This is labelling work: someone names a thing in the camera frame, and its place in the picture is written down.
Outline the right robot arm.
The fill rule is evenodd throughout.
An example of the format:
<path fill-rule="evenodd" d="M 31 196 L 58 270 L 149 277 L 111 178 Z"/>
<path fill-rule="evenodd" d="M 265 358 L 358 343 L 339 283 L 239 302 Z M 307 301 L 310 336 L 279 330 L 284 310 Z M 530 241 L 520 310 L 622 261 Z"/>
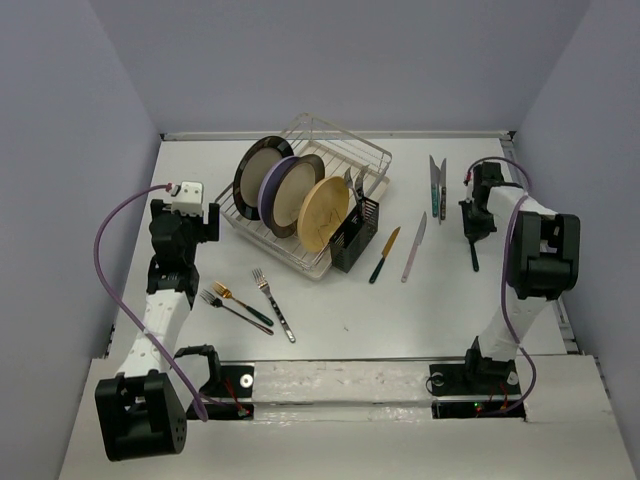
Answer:
<path fill-rule="evenodd" d="M 517 350 L 546 305 L 577 283 L 581 221 L 533 199 L 525 187 L 508 182 L 501 165 L 486 157 L 468 169 L 467 198 L 460 202 L 463 231 L 471 247 L 506 222 L 500 279 L 500 306 L 467 350 L 462 384 L 482 392 L 513 369 Z"/>

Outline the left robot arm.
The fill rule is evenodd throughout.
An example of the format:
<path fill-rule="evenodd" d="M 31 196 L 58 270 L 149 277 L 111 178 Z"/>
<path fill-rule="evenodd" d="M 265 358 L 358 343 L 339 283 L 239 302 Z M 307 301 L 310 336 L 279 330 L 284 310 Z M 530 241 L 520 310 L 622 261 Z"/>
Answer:
<path fill-rule="evenodd" d="M 150 205 L 154 254 L 144 316 L 123 310 L 138 328 L 115 375 L 98 382 L 94 398 L 107 458 L 112 462 L 179 454 L 187 437 L 187 412 L 208 419 L 201 395 L 221 383 L 211 345 L 178 347 L 179 333 L 198 292 L 197 246 L 219 237 L 218 209 L 203 200 L 154 200 Z M 191 362 L 187 374 L 179 363 Z"/>

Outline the silver fork teal handle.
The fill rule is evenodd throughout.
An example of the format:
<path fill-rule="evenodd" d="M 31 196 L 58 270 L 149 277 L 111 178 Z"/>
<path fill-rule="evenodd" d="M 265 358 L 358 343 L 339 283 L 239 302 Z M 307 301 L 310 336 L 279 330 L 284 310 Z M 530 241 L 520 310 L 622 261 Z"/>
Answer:
<path fill-rule="evenodd" d="M 362 206 L 362 203 L 364 201 L 364 197 L 365 197 L 365 191 L 364 191 L 364 180 L 366 178 L 368 174 L 368 168 L 367 167 L 363 167 L 357 177 L 356 180 L 354 182 L 354 188 L 355 188 L 355 193 L 356 193 L 356 201 L 359 207 Z"/>

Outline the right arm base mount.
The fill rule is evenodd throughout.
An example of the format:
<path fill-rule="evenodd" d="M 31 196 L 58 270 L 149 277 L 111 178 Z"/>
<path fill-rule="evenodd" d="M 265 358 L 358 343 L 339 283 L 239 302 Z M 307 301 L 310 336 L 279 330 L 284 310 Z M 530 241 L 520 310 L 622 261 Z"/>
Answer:
<path fill-rule="evenodd" d="M 515 361 L 484 357 L 478 338 L 462 363 L 430 365 L 425 388 L 436 419 L 526 418 Z"/>

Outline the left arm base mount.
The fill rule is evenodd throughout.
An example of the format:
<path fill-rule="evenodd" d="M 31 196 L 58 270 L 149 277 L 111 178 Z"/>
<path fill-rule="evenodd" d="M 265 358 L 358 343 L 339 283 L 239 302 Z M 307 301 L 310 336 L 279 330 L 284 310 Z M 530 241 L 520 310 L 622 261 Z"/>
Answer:
<path fill-rule="evenodd" d="M 174 360 L 198 388 L 210 420 L 253 419 L 253 365 L 222 364 L 212 345 L 182 347 Z"/>

